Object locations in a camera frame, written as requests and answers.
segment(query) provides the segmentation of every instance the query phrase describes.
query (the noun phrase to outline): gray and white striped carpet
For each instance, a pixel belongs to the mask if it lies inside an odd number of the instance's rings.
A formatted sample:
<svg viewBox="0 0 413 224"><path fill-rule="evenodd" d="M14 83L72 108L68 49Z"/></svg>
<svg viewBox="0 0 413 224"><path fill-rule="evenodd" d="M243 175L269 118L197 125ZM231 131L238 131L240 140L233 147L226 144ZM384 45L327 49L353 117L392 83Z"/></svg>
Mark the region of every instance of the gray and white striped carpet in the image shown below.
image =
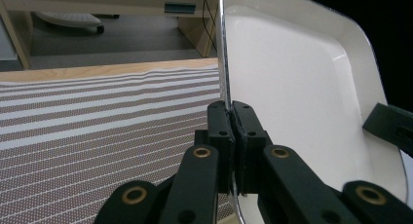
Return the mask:
<svg viewBox="0 0 413 224"><path fill-rule="evenodd" d="M216 65L1 82L0 223L93 223L118 186L176 173L218 98Z"/></svg>

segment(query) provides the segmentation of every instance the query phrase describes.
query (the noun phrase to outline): white tray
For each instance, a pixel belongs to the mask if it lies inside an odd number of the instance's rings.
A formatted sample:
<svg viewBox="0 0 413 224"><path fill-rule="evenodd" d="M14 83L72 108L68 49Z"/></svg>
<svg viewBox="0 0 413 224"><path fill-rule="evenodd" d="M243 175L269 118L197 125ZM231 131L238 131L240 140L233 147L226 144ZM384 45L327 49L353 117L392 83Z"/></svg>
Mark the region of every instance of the white tray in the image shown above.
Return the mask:
<svg viewBox="0 0 413 224"><path fill-rule="evenodd" d="M399 151L361 128L387 102L358 25L310 0L221 0L220 12L222 98L250 104L273 142L333 188L361 179L405 201ZM242 201L245 218L259 223L251 204Z"/></svg>

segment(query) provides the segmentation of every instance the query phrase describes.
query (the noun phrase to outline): floor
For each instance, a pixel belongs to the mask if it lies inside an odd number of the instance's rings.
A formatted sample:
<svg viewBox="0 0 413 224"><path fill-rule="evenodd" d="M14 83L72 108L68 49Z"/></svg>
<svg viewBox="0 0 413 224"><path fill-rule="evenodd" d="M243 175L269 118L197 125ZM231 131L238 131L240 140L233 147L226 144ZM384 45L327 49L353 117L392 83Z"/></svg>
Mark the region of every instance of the floor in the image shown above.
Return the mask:
<svg viewBox="0 0 413 224"><path fill-rule="evenodd" d="M30 69L201 58L178 29L177 18L98 17L103 34L95 28L49 25L33 16ZM216 56L214 49L210 56ZM22 69L18 60L0 61L0 71Z"/></svg>

